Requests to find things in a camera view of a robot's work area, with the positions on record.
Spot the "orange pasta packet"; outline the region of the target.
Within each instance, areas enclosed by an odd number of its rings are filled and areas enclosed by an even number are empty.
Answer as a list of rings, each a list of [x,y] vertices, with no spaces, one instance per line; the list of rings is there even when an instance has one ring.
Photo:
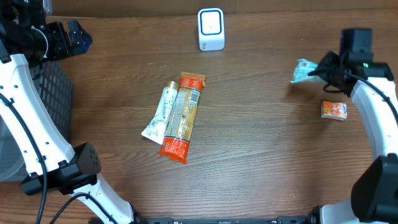
[[[187,163],[187,154],[206,75],[182,72],[159,157]]]

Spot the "white bamboo print tube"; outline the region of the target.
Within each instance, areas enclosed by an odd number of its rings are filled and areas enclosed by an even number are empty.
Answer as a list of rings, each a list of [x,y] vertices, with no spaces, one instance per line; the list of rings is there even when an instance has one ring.
[[[172,111],[174,101],[178,93],[178,84],[174,81],[168,81],[160,97],[160,101],[155,112],[154,117],[146,128],[141,132],[141,135],[157,144],[162,144],[164,134],[167,129],[169,117]]]

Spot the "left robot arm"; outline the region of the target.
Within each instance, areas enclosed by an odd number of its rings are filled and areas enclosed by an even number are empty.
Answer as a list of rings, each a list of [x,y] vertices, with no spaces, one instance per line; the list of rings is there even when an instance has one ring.
[[[47,23],[42,1],[1,2],[1,117],[24,158],[27,195],[57,190],[83,202],[103,223],[140,223],[101,173],[90,143],[72,146],[52,121],[30,70],[85,54],[92,38],[77,21]]]

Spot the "small orange snack packet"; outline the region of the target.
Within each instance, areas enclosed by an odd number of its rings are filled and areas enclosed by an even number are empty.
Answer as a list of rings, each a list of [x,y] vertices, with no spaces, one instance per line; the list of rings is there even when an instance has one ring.
[[[322,118],[330,118],[344,121],[347,118],[346,103],[336,103],[323,101],[320,108],[320,116]]]

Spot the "teal wet wipes packet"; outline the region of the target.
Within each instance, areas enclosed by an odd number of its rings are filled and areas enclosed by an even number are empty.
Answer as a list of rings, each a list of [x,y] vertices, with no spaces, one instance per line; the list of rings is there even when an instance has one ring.
[[[293,77],[292,80],[290,81],[291,83],[306,83],[306,82],[311,82],[311,83],[322,83],[326,84],[326,81],[322,80],[319,76],[310,76],[310,72],[314,72],[318,65],[316,63],[313,63],[309,60],[306,60],[304,58],[298,59],[298,65],[295,67],[295,70],[293,72]]]

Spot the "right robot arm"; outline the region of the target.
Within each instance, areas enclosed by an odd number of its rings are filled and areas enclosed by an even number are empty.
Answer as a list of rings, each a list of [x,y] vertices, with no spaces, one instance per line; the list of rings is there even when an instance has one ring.
[[[310,72],[350,97],[362,117],[373,163],[348,200],[320,205],[309,223],[397,223],[397,95],[386,62],[374,62],[372,30],[341,32],[340,52],[328,52]]]

